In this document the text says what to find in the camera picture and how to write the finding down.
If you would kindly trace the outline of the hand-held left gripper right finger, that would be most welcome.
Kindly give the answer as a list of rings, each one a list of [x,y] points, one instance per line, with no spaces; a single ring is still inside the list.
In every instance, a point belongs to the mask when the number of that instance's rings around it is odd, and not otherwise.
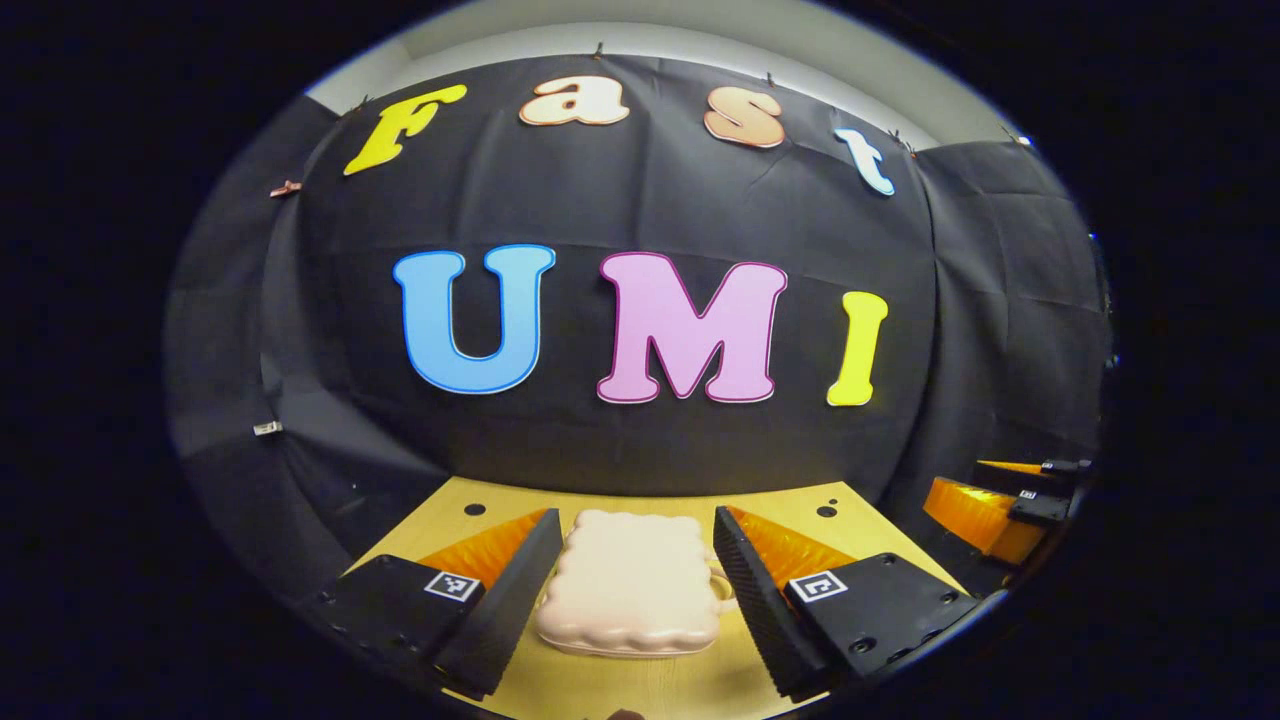
[[[732,506],[713,542],[778,693],[874,687],[980,619],[980,601],[886,552],[854,560]]]

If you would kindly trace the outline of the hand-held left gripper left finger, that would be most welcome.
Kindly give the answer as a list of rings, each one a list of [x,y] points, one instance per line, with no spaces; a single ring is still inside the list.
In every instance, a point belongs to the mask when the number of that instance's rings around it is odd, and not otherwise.
[[[422,691],[493,694],[563,548],[539,509],[420,560],[384,553],[317,593],[321,628]]]

